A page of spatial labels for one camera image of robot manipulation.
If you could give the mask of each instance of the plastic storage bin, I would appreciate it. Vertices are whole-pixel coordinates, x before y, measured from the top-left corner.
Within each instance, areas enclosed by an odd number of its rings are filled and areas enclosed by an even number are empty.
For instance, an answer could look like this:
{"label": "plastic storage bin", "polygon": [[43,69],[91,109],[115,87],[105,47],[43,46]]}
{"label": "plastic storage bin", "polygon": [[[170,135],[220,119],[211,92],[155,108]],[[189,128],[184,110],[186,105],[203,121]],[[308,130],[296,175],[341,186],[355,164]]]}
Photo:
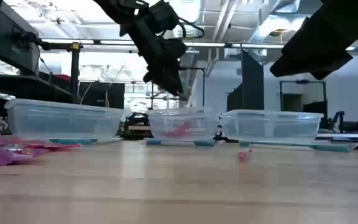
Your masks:
{"label": "plastic storage bin", "polygon": [[285,111],[233,110],[222,115],[229,139],[260,142],[311,142],[323,114]]}
{"label": "plastic storage bin", "polygon": [[219,115],[209,108],[180,108],[147,112],[155,139],[167,141],[212,140]]}
{"label": "plastic storage bin", "polygon": [[24,139],[97,139],[116,135],[123,110],[37,100],[5,104],[9,129]]}

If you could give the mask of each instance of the clear plastic container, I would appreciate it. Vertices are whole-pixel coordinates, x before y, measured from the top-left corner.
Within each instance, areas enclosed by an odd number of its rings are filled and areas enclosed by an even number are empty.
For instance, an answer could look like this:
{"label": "clear plastic container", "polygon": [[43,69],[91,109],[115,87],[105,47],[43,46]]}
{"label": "clear plastic container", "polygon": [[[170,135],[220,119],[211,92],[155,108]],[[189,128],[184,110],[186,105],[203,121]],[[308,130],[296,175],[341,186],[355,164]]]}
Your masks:
{"label": "clear plastic container", "polygon": [[98,139],[116,135],[123,110],[13,99],[5,104],[9,129],[24,139]]}
{"label": "clear plastic container", "polygon": [[209,108],[180,108],[147,112],[155,139],[168,141],[212,140],[219,114]]}
{"label": "clear plastic container", "polygon": [[233,110],[222,115],[229,139],[299,143],[317,136],[323,114],[286,111]]}

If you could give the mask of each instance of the plastic container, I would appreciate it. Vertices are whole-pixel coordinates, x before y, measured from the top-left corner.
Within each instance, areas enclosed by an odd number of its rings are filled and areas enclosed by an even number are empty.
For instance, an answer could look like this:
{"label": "plastic container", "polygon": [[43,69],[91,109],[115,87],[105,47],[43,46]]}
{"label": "plastic container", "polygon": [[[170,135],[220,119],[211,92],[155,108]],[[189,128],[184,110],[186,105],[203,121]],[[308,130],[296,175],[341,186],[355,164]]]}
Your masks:
{"label": "plastic container", "polygon": [[147,112],[155,139],[167,141],[212,140],[219,114],[209,108],[180,108]]}
{"label": "plastic container", "polygon": [[5,104],[9,129],[23,139],[97,139],[116,135],[123,110],[37,100]]}
{"label": "plastic container", "polygon": [[233,110],[222,115],[229,139],[260,142],[311,142],[323,114],[285,111]]}

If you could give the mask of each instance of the wooden table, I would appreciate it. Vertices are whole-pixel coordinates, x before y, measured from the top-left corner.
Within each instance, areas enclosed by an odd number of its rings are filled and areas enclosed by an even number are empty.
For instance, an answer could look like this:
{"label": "wooden table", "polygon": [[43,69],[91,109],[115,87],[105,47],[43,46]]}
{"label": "wooden table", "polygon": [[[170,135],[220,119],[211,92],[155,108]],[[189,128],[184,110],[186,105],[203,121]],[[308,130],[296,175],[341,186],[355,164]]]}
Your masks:
{"label": "wooden table", "polygon": [[0,167],[0,223],[358,224],[358,152],[117,142]]}

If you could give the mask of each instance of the table surface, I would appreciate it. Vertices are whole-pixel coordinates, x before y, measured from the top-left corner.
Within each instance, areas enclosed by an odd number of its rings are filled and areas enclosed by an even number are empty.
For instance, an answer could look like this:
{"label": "table surface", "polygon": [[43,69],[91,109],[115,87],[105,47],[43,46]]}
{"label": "table surface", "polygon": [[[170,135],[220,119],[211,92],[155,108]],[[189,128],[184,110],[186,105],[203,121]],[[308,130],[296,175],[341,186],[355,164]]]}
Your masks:
{"label": "table surface", "polygon": [[0,223],[358,224],[358,152],[116,142],[0,167]]}

